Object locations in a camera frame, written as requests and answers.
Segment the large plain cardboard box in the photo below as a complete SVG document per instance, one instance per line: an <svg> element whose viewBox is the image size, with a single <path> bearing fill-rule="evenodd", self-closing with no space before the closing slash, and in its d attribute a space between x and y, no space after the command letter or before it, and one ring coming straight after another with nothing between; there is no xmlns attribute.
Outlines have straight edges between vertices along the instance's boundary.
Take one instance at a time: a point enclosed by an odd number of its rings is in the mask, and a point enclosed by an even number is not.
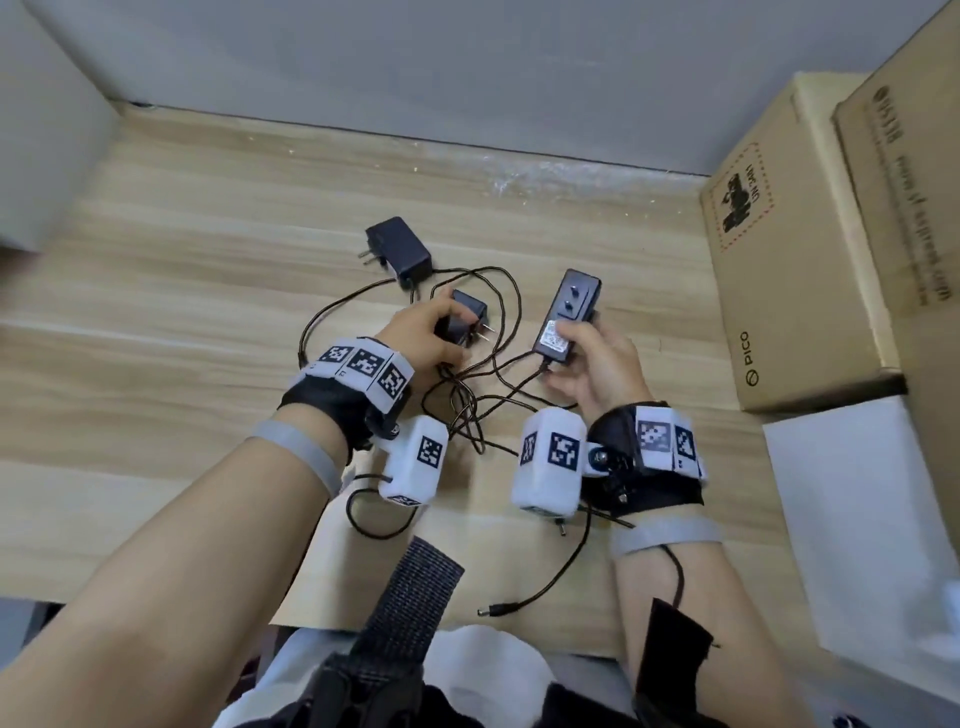
<svg viewBox="0 0 960 728"><path fill-rule="evenodd" d="M943 521L960 546L960 0L834 112Z"/></svg>

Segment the white shirt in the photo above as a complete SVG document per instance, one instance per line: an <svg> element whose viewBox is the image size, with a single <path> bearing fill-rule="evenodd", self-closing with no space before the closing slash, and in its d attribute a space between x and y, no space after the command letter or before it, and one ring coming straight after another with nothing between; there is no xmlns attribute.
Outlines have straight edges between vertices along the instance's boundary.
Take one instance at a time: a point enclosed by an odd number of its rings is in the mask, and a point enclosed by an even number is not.
<svg viewBox="0 0 960 728"><path fill-rule="evenodd" d="M348 652L348 632L297 629L260 682L221 711L212 728L236 728L268 719L298 701L321 662ZM459 714L485 728L533 728L555 676L542 653L525 641L484 625L442 630L424 662L424 682L438 688Z"/></svg>

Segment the white foam sheet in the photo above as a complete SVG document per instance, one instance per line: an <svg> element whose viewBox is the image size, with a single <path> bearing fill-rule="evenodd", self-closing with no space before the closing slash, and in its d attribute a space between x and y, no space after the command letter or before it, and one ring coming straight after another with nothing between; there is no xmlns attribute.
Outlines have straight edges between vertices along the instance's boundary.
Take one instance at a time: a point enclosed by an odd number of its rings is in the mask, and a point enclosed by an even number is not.
<svg viewBox="0 0 960 728"><path fill-rule="evenodd" d="M821 647L960 704L960 562L905 397L762 430Z"/></svg>

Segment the large black power adapter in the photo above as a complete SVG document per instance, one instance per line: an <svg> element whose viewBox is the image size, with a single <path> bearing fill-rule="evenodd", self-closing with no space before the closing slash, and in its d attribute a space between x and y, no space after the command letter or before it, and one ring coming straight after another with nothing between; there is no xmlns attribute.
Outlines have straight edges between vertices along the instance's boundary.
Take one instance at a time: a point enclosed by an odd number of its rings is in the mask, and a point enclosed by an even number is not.
<svg viewBox="0 0 960 728"><path fill-rule="evenodd" d="M434 274L431 253L400 216L368 227L366 244L358 258L376 260L407 292L416 292Z"/></svg>

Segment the cardboard box with dotted stamp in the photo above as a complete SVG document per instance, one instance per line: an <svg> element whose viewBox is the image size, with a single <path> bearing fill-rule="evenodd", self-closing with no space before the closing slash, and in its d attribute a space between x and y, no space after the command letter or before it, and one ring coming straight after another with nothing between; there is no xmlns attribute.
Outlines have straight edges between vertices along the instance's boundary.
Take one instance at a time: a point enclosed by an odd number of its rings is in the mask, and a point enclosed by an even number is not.
<svg viewBox="0 0 960 728"><path fill-rule="evenodd" d="M800 72L701 192L740 407L845 407L902 367L833 115L867 75Z"/></svg>

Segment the black forearm patch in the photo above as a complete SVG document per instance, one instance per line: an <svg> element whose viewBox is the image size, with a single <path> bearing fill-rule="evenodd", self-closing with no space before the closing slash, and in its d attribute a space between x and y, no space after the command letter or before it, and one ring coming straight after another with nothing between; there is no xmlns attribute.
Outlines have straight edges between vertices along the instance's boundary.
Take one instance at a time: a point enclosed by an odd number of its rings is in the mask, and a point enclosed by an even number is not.
<svg viewBox="0 0 960 728"><path fill-rule="evenodd" d="M634 697L658 708L697 712L697 679L714 635L672 604L654 598Z"/></svg>

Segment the black socket adapter with label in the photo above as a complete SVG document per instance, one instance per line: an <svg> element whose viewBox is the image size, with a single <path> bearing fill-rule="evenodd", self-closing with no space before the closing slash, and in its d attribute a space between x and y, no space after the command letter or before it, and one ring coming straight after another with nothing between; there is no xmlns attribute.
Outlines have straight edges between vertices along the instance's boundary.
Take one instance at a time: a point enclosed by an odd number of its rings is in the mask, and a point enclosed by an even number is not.
<svg viewBox="0 0 960 728"><path fill-rule="evenodd" d="M576 269L567 269L558 285L547 315L535 337L532 351L543 363L569 363L570 341L557 331L558 321L591 322L602 288L602 280Z"/></svg>

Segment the person's right forearm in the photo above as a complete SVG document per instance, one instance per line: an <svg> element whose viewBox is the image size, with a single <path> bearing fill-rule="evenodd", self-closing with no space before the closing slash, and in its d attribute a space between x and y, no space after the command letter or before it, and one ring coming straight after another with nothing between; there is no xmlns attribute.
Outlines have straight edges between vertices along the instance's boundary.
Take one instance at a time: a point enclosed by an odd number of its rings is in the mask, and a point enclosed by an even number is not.
<svg viewBox="0 0 960 728"><path fill-rule="evenodd" d="M684 579L678 610L714 641L697 673L697 708L729 728L815 728L724 546L690 541L669 550L635 550L613 560L630 685L637 685L654 600L671 603L676 595L675 556Z"/></svg>

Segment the left wristband with marker tags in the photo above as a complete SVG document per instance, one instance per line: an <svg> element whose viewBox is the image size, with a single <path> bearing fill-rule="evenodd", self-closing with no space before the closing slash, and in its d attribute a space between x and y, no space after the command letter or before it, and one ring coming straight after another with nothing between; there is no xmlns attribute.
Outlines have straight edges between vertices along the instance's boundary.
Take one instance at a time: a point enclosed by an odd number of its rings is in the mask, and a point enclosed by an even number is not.
<svg viewBox="0 0 960 728"><path fill-rule="evenodd" d="M280 405L304 405L341 429L351 454L375 438L394 440L410 398L414 369L399 352L372 337L340 338L301 367Z"/></svg>

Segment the grey box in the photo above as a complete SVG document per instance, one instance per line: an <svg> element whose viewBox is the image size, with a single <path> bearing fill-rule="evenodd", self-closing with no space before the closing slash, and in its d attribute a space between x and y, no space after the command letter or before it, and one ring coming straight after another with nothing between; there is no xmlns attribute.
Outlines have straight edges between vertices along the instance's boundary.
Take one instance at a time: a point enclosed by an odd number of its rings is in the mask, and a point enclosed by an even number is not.
<svg viewBox="0 0 960 728"><path fill-rule="evenodd" d="M0 247L45 248L118 121L22 0L0 0Z"/></svg>

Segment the person's left forearm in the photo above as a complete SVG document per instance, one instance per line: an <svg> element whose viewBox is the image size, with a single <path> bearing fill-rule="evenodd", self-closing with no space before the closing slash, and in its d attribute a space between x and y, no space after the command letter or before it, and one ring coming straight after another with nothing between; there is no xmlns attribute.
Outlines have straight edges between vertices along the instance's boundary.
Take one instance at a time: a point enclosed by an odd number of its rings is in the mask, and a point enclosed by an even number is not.
<svg viewBox="0 0 960 728"><path fill-rule="evenodd" d="M290 451L238 445L0 671L0 728L210 728L330 498Z"/></svg>

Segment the person's right hand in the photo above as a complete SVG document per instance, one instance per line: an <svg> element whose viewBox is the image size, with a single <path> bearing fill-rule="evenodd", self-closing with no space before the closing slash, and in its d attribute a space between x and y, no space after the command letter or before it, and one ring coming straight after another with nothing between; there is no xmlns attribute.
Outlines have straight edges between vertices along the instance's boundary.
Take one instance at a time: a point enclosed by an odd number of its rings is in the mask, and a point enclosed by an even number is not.
<svg viewBox="0 0 960 728"><path fill-rule="evenodd" d="M606 324L612 345L609 354L584 354L576 349L576 357L560 370L546 370L544 385L569 399L579 408L588 426L619 407L654 403L642 363L634 343Z"/></svg>

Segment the right wristband with marker tags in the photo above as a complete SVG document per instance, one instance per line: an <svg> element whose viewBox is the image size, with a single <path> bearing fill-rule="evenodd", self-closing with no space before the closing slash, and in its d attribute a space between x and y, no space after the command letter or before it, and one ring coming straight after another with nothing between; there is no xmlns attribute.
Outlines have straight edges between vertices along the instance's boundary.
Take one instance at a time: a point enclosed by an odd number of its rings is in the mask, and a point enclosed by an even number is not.
<svg viewBox="0 0 960 728"><path fill-rule="evenodd" d="M586 429L606 455L601 474L582 480L582 501L615 518L703 505L704 469L690 421L661 401L607 411Z"/></svg>

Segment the wristband with marker tags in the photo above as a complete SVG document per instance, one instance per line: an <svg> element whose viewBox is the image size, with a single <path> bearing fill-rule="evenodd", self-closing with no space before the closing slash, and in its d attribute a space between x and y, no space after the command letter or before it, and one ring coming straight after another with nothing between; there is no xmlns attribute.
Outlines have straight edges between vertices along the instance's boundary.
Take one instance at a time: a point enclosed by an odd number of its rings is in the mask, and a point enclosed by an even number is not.
<svg viewBox="0 0 960 728"><path fill-rule="evenodd" d="M704 469L690 421L661 401L607 411L586 429L606 455L601 474L582 480L582 501L615 518L703 505Z"/></svg>
<svg viewBox="0 0 960 728"><path fill-rule="evenodd" d="M301 367L280 405L304 405L341 429L351 454L375 438L394 440L410 398L414 369L399 352L372 337L340 338Z"/></svg>

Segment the person's left hand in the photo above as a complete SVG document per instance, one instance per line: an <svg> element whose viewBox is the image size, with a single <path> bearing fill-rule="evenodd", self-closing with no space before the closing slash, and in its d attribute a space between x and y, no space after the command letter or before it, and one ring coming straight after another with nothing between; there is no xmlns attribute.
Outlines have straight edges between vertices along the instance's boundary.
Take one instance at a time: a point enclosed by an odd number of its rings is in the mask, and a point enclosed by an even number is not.
<svg viewBox="0 0 960 728"><path fill-rule="evenodd" d="M422 300L396 312L374 337L402 355L415 374L422 375L437 367L432 366L432 339L443 339L435 334L435 328L446 317L460 319L468 325L478 322L474 311L454 299L452 288L446 286L429 300Z"/></svg>

